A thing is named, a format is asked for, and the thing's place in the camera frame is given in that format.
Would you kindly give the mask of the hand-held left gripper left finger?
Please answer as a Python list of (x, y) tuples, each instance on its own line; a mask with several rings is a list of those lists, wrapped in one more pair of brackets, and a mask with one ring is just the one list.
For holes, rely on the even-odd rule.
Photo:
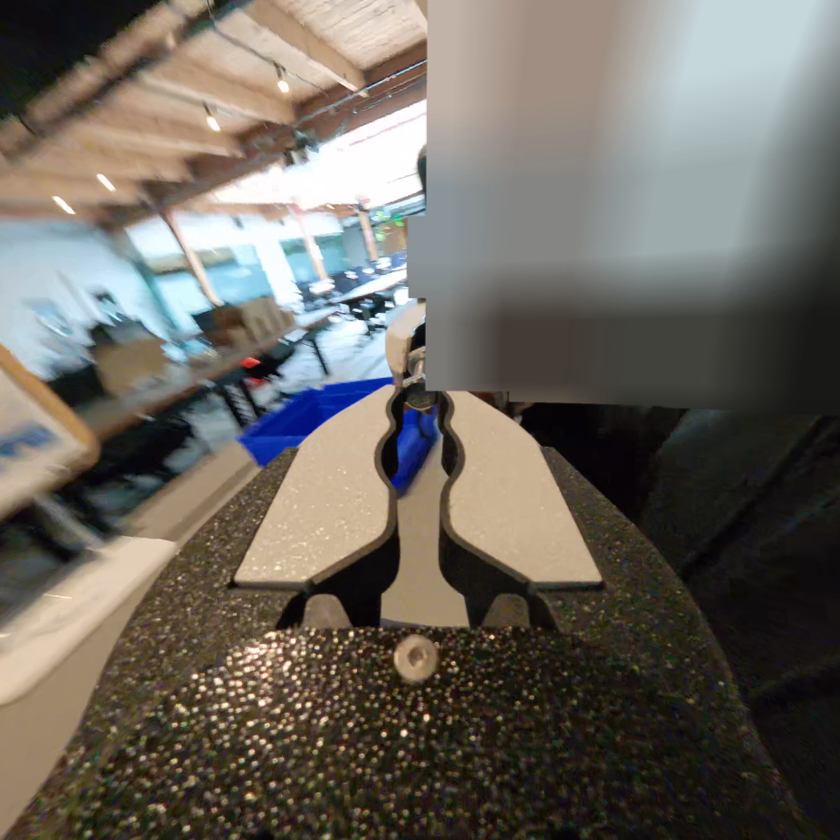
[(391, 475), (402, 414), (399, 391), (384, 385), (304, 439), (234, 575), (237, 588), (382, 605), (400, 564)]

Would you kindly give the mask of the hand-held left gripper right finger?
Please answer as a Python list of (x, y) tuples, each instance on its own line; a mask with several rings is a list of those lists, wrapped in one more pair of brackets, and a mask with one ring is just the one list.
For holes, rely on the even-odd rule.
[(447, 479), (439, 566), (468, 607), (501, 594), (531, 600), (598, 591), (603, 578), (539, 444), (468, 392), (441, 392)]

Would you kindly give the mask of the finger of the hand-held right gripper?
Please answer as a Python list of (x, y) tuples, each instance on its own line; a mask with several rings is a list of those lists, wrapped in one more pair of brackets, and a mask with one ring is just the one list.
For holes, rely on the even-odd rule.
[(403, 388), (414, 375), (410, 371), (414, 362), (412, 354), (425, 346), (425, 339), (415, 339), (424, 327), (425, 301), (409, 301), (403, 305), (385, 331), (385, 361), (396, 388)]

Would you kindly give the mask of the large blue plastic bin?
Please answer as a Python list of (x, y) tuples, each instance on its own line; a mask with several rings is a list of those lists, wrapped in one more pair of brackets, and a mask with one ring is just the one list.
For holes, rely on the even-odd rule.
[[(252, 423), (237, 441), (258, 467), (267, 467), (285, 449), (299, 446), (333, 416), (385, 385), (392, 385), (392, 380), (382, 377), (308, 388)], [(409, 491), (437, 439), (436, 412), (423, 414), (408, 407), (404, 410), (397, 439), (398, 467), (392, 478), (398, 497)]]

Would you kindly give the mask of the cardboard box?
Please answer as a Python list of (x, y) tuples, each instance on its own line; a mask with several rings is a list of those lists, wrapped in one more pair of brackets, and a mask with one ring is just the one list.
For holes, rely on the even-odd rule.
[(266, 296), (200, 311), (192, 320), (212, 347), (233, 349), (285, 334), (296, 326), (298, 315)]

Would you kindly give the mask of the person's black jacket torso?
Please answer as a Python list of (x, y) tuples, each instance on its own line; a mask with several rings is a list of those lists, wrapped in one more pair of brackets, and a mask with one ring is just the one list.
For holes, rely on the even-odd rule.
[(518, 411), (684, 582), (795, 799), (838, 838), (838, 416)]

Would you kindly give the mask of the white base document stand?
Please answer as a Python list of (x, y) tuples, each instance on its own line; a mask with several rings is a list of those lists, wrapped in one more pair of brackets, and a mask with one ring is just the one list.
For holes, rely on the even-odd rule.
[(2, 524), (24, 515), (40, 539), (67, 537), (57, 582), (2, 621), (1, 698), (40, 687), (176, 554), (164, 539), (102, 537), (57, 496), (99, 456), (96, 435), (35, 374), (1, 351)]

